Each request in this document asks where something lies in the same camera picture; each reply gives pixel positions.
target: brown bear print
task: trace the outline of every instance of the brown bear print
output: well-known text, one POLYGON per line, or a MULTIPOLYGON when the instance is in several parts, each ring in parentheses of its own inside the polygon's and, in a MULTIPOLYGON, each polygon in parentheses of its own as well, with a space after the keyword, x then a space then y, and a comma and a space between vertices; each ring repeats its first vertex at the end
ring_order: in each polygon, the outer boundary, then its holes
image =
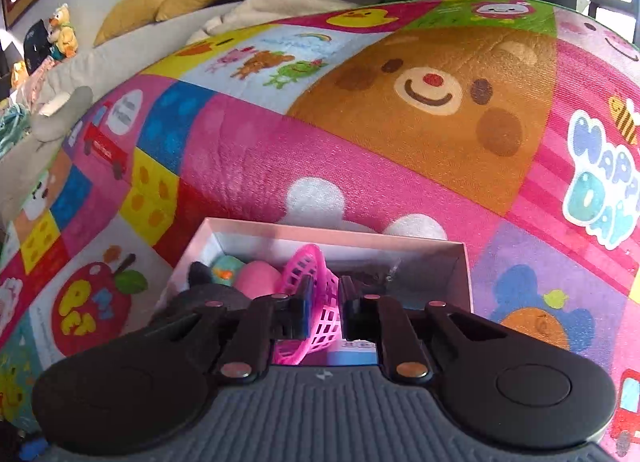
POLYGON ((503 216, 542 138, 555 77, 549 36, 402 30, 322 77, 288 115, 503 216))
POLYGON ((239 77, 241 80, 247 78, 249 74, 257 73, 263 68, 272 68, 281 65, 285 61, 295 60, 295 56, 284 54, 284 52, 271 52, 261 50, 255 56, 249 58, 231 77, 239 77))

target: apple stem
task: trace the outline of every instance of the apple stem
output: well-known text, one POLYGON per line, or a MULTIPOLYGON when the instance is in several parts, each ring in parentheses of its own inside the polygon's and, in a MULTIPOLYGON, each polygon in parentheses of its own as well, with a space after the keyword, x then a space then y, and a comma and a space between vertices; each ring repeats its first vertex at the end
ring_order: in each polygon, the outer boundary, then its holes
POLYGON ((113 272, 113 276, 119 275, 123 270, 125 270, 129 265, 136 261, 136 255, 133 252, 127 256, 124 261, 118 266, 118 268, 113 272))

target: ribbed gray surface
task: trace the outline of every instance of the ribbed gray surface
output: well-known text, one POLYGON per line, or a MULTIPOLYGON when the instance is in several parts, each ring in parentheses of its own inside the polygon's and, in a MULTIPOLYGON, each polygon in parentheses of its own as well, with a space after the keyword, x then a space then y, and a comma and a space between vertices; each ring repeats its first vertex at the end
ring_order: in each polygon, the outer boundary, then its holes
POLYGON ((392 384, 375 366, 272 366, 263 381, 221 392, 195 428, 162 447, 120 458, 84 457, 52 448, 38 458, 38 462, 394 460, 612 462, 595 445, 552 456, 514 455, 487 447, 456 430, 427 391, 392 384))

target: black bag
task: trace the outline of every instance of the black bag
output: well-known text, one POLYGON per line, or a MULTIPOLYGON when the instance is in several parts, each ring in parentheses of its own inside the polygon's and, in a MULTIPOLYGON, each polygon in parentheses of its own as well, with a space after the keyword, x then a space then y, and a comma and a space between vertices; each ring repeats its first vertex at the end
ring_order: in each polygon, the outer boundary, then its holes
POLYGON ((27 65, 29 75, 38 68, 49 55, 49 41, 47 40, 47 28, 44 22, 39 20, 27 32, 24 37, 24 62, 27 65))

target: yellow stuffed animal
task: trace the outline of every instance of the yellow stuffed animal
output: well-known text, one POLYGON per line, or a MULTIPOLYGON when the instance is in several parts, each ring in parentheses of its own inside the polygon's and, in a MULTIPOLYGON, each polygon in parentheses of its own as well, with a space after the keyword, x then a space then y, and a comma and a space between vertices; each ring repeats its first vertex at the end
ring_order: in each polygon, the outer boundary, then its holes
POLYGON ((74 28, 69 23, 69 7, 62 4, 56 9, 53 17, 49 18, 49 36, 51 43, 50 53, 56 61, 62 61, 65 57, 73 57, 78 50, 78 40, 74 28))

